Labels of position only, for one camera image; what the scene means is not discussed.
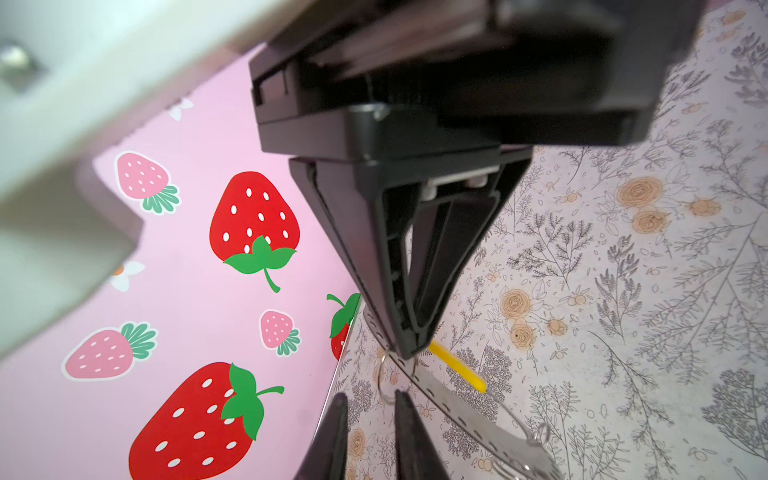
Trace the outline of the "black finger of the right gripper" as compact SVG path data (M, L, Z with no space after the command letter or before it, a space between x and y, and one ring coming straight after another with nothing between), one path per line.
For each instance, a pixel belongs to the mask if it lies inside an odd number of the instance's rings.
M291 176L395 352L420 351L405 236L419 184L394 185L377 166L295 157Z

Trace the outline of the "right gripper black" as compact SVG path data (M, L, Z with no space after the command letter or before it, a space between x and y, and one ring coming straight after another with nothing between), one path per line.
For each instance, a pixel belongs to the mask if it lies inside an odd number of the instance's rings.
M702 1L318 1L249 63L262 148L390 160L642 140ZM433 339L533 148L426 182L412 222L406 354Z

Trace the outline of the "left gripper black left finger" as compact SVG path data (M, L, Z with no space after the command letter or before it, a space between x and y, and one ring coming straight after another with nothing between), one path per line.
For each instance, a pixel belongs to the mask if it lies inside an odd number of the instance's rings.
M348 399L339 392L330 400L294 479L343 480L348 432Z

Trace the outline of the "grey keyring loop yellow tag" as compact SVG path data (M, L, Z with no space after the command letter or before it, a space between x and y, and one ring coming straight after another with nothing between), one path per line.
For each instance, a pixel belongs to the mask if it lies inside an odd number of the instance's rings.
M404 360L391 351L369 307L363 309L365 321L379 345L386 350L381 360L392 361L411 384L418 388L451 421L494 457L493 470L504 479L561 479L557 463L525 425L523 437L515 436L475 410L448 389L418 360Z

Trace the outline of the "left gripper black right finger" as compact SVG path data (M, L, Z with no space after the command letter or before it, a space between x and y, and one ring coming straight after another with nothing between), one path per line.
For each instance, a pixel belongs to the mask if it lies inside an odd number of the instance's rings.
M396 470L399 480L449 480L411 397L395 392Z

